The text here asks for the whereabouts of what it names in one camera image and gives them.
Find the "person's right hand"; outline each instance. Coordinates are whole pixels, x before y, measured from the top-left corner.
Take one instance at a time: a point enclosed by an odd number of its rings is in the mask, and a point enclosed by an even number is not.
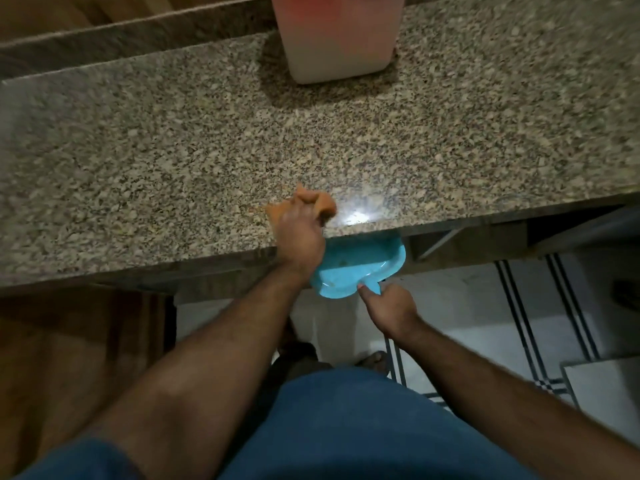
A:
[[[377,295],[359,284],[358,293],[367,306],[373,323],[382,333],[397,342],[402,341],[422,323],[411,293],[402,286],[390,284],[382,291],[382,295]]]

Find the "black stripe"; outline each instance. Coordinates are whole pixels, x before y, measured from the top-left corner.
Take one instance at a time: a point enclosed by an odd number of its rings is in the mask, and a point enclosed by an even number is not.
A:
[[[531,358],[531,354],[529,353],[529,347],[527,345],[527,341],[524,338],[524,333],[522,332],[522,325],[520,325],[520,320],[518,320],[518,315],[516,313],[516,308],[513,305],[513,300],[511,299],[511,294],[509,293],[509,288],[507,287],[507,282],[504,279],[504,275],[502,273],[502,269],[500,268],[500,263],[498,261],[494,261],[493,264],[498,270],[498,275],[500,276],[500,282],[502,284],[502,290],[504,291],[505,296],[507,297],[507,302],[509,304],[509,309],[511,310],[511,316],[513,317],[514,322],[516,322],[516,328],[518,329],[518,335],[520,336],[520,341],[522,343],[522,348],[524,349],[524,355],[527,357],[527,362],[529,363],[529,368],[531,370],[531,376],[533,380],[538,380],[538,373],[536,372],[536,368],[533,366],[533,359]]]
[[[560,279],[556,273],[556,268],[554,266],[553,261],[551,261],[551,257],[549,255],[545,256],[547,261],[547,266],[549,271],[551,272],[551,277],[554,279],[554,283],[556,284],[556,290],[558,291],[558,295],[560,295],[560,300],[562,300],[562,304],[564,306],[564,312],[566,313],[567,318],[569,318],[569,322],[571,322],[571,326],[573,327],[573,332],[575,337],[578,339],[578,345],[580,345],[580,350],[582,350],[582,355],[587,360],[591,360],[589,357],[589,351],[587,350],[587,346],[584,344],[584,339],[582,338],[582,334],[580,329],[578,328],[578,323],[575,321],[575,317],[573,316],[573,312],[571,306],[569,306],[569,302],[564,295],[564,290],[562,289],[562,285],[560,284]]]
[[[511,273],[511,266],[509,266],[509,262],[507,260],[503,261],[503,263],[504,263],[504,268],[507,271],[507,276],[509,277],[509,282],[511,283],[511,291],[513,291],[513,295],[516,298],[516,302],[518,304],[518,309],[520,310],[520,316],[522,317],[524,326],[527,329],[529,341],[531,342],[531,348],[533,348],[533,354],[535,354],[536,360],[538,361],[540,374],[542,374],[542,379],[548,380],[547,370],[545,369],[545,363],[542,361],[542,355],[540,355],[540,350],[538,348],[538,344],[536,343],[536,338],[533,335],[533,330],[531,329],[531,324],[529,323],[527,312],[524,309],[522,298],[520,298],[520,293],[518,292],[516,281],[513,279],[513,275]]]
[[[388,366],[389,370],[391,371],[391,379],[393,379],[393,380],[395,380],[397,382],[397,379],[396,379],[396,368],[394,366],[394,357],[391,354],[391,344],[389,343],[389,338],[386,335],[385,335],[385,347],[387,348],[387,366]]]
[[[173,305],[173,297],[164,299],[164,353],[175,347],[176,316],[178,310]]]
[[[573,292],[571,282],[569,282],[569,278],[567,277],[566,272],[564,271],[564,265],[562,264],[562,260],[560,259],[560,256],[558,256],[558,253],[554,254],[554,258],[556,259],[556,265],[558,266],[558,271],[560,271],[560,276],[562,276],[562,279],[564,281],[564,286],[566,286],[566,291],[569,294],[569,298],[571,298],[573,307],[575,308],[575,311],[578,314],[578,319],[582,324],[582,329],[584,330],[584,334],[587,337],[587,341],[591,347],[591,353],[593,354],[594,358],[599,359],[600,354],[598,352],[598,348],[596,347],[596,343],[593,340],[593,337],[591,336],[591,331],[589,330],[589,327],[587,325],[587,320],[584,319],[584,315],[582,314],[580,303],[578,303],[578,298]]]
[[[406,387],[406,379],[404,378],[404,368],[402,366],[402,357],[400,356],[400,348],[398,344],[394,342],[394,346],[396,347],[396,358],[398,359],[398,372],[400,372],[400,382]]]

